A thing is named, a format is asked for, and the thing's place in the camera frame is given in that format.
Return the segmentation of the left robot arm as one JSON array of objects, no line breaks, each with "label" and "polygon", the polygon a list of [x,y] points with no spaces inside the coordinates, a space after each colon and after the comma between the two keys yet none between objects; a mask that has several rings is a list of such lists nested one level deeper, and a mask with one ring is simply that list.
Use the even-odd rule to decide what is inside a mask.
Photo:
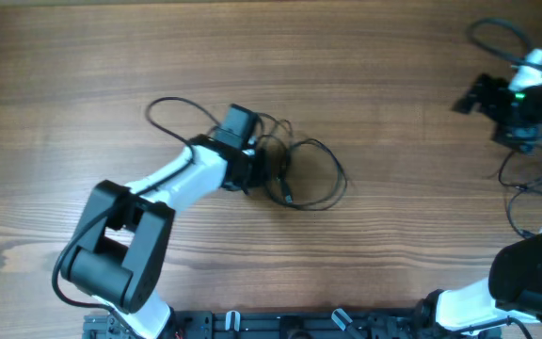
[{"label": "left robot arm", "polygon": [[86,306],[85,338],[205,338],[208,314],[177,313],[155,287],[177,213],[224,188],[246,190],[258,156],[260,116],[231,105],[209,135],[184,141],[179,157],[141,180],[108,180],[91,191],[70,242],[59,254],[59,279],[93,297]]}]

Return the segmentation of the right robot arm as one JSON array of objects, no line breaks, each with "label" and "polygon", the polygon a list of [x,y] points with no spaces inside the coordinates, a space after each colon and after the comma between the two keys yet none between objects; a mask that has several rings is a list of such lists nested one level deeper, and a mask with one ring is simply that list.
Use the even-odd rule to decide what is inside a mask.
[{"label": "right robot arm", "polygon": [[510,79],[479,75],[453,110],[494,121],[491,138],[509,151],[495,176],[519,240],[497,253],[487,277],[428,296],[418,319],[422,327],[473,336],[509,324],[542,324],[542,49],[497,18],[470,24],[466,36],[516,70]]}]

